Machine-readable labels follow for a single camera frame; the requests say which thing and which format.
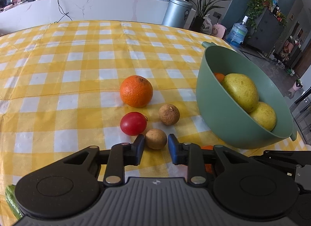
yellow checkered tablecloth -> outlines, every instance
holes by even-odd
[[[223,144],[199,115],[196,80],[203,41],[229,48],[218,38],[187,30],[133,22],[74,21],[39,26],[0,38],[0,224],[15,222],[4,197],[6,185],[90,145],[109,149],[130,142],[120,119],[139,111],[147,129],[174,133],[180,142]],[[147,78],[154,89],[147,107],[124,105],[119,86],[130,75]],[[158,118],[163,103],[180,110],[171,127]],[[265,149],[306,150],[299,137]],[[126,176],[185,176],[171,163],[167,147],[145,149]]]

red tomato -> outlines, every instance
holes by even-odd
[[[147,118],[138,112],[130,112],[122,117],[121,130],[129,136],[137,136],[147,127]]]

bottle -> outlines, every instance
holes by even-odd
[[[276,13],[277,13],[277,11],[278,11],[278,10],[279,10],[279,6],[278,6],[278,5],[276,5],[276,7],[274,8],[274,10],[273,10],[273,12],[272,12],[272,13],[273,13],[274,15],[276,15]]]
[[[227,36],[227,41],[229,44],[238,47],[248,32],[246,28],[246,22],[248,17],[245,16],[242,22],[235,23]]]

electrical outlet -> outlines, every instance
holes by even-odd
[[[221,18],[221,14],[220,13],[217,13],[217,12],[214,12],[213,14],[214,17],[220,19]]]

potted plant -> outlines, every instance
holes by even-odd
[[[247,26],[254,29],[257,28],[255,19],[258,18],[265,7],[269,7],[272,4],[272,0],[250,0],[247,5],[246,15],[248,16]]]
[[[283,13],[279,14],[279,17],[281,18],[281,25],[286,28],[287,26],[287,18]]]
[[[197,0],[197,3],[192,2],[197,9],[197,16],[194,19],[192,30],[196,32],[200,32],[201,26],[204,22],[204,17],[208,14],[208,12],[214,8],[224,8],[223,6],[216,6],[215,4],[220,1],[228,1],[228,0]]]

